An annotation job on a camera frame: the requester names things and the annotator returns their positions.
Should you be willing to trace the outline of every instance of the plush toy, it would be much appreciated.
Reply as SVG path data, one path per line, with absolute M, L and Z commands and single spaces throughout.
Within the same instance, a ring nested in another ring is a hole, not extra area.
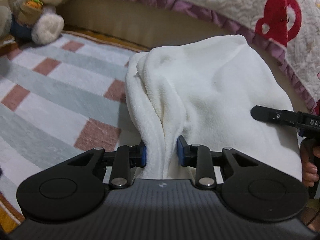
M 15 38 L 45 45 L 55 41 L 64 27 L 63 18 L 55 7 L 67 0 L 15 0 L 11 10 L 0 7 L 0 38 Z

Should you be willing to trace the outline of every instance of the ribbed surface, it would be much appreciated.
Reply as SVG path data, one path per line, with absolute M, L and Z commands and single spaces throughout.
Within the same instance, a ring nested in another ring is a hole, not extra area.
M 135 180 L 112 191 L 102 206 L 85 218 L 47 225 L 25 221 L 13 240 L 310 240 L 315 235 L 297 219 L 259 224 L 226 209 L 212 191 L 189 180 Z

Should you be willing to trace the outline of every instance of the rug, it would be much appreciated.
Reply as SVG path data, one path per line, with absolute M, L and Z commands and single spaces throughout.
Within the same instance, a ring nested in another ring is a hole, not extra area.
M 16 190 L 27 177 L 93 147 L 140 142 L 124 93 L 136 52 L 63 34 L 0 57 L 0 205 L 16 224 Z

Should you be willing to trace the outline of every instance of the white fleece towel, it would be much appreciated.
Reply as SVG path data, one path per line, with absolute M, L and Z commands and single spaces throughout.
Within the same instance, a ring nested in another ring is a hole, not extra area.
M 126 100 L 147 146 L 138 178 L 189 178 L 178 166 L 177 138 L 212 151 L 233 147 L 301 180 L 294 128 L 254 120 L 255 105 L 292 111 L 287 94 L 244 37 L 220 36 L 159 47 L 129 61 Z

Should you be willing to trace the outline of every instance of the handheld device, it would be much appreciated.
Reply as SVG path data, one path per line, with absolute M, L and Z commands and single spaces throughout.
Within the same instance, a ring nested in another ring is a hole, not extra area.
M 251 116 L 258 121 L 270 122 L 279 125 L 288 125 L 298 129 L 301 137 L 305 137 L 305 146 L 309 151 L 310 161 L 318 167 L 320 175 L 320 159 L 312 154 L 314 146 L 320 145 L 320 116 L 306 114 L 303 112 L 292 112 L 287 110 L 278 110 L 264 106 L 255 106 L 251 110 Z M 313 187 L 308 189 L 309 198 L 320 198 L 319 181 Z
M 183 167 L 196 178 L 130 180 L 144 167 L 141 142 L 116 152 L 86 151 L 23 181 L 17 200 L 26 220 L 11 240 L 215 239 L 311 240 L 300 220 L 308 193 L 297 179 L 231 147 L 212 152 L 178 138 Z M 112 166 L 108 184 L 103 177 Z M 217 184 L 214 166 L 224 182 Z

